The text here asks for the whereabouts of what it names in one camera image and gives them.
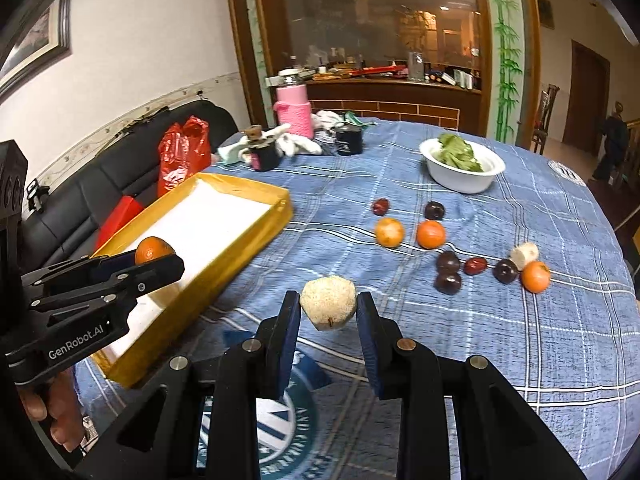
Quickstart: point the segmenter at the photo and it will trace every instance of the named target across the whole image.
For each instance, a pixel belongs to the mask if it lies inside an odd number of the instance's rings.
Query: black leather bench
[[[208,100],[164,110],[136,124],[53,190],[42,213],[34,212],[22,222],[22,272],[92,254],[100,226],[123,196],[135,197],[144,207],[151,204],[156,199],[162,135],[191,115],[209,123],[212,152],[238,130],[231,114]]]

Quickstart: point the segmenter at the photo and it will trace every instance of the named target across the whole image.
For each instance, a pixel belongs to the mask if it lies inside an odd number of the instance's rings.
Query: table
[[[506,171],[482,194],[463,196],[428,175],[417,149],[441,130],[378,121],[360,156],[297,156],[268,173],[213,166],[290,190],[295,216],[183,335],[171,354],[202,359],[245,338],[279,309],[287,289],[339,274],[372,293],[404,336],[458,360],[487,356],[540,414],[588,478],[604,480],[640,432],[640,315],[620,248],[600,207],[566,168],[525,150],[484,142]],[[386,197],[405,226],[389,250],[372,234],[370,204]],[[547,291],[490,272],[463,276],[462,290],[433,288],[441,250],[414,241],[424,205],[447,213],[448,243],[461,258],[495,263],[526,240],[553,271]],[[284,403],[258,403],[265,479],[388,479],[394,476],[400,406],[380,402],[366,382],[355,320],[316,332],[303,315]],[[85,408],[102,430],[135,398],[105,381],[90,360],[77,366]],[[450,448],[459,477],[450,403]],[[206,433],[202,434],[203,442]]]

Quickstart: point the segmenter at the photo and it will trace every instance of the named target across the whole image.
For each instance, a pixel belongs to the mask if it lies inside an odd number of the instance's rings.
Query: orange
[[[543,262],[531,262],[522,269],[520,281],[529,292],[537,294],[550,285],[551,271]]]
[[[398,247],[404,238],[404,227],[395,218],[381,218],[376,224],[376,241],[383,247]]]
[[[415,240],[420,247],[435,249],[447,241],[447,234],[440,222],[425,220],[418,225],[418,230],[415,232]]]
[[[162,238],[149,236],[141,240],[138,244],[134,261],[136,265],[144,264],[156,258],[167,256],[168,254],[175,254],[174,248],[172,248],[171,245],[162,240]]]

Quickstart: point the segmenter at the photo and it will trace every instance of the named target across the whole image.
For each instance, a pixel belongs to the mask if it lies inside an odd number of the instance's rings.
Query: pink bottle
[[[298,70],[287,68],[280,70],[278,75],[284,79],[283,84],[276,88],[278,101],[273,105],[278,114],[278,122],[291,124],[289,133],[313,139],[311,103],[306,96],[306,85],[298,76]]]

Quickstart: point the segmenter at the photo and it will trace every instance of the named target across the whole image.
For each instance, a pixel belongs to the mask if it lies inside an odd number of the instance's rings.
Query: picture frame
[[[70,0],[54,0],[0,68],[0,102],[70,51]]]
[[[538,0],[538,15],[540,16],[540,25],[552,30],[556,28],[554,10],[549,0]]]

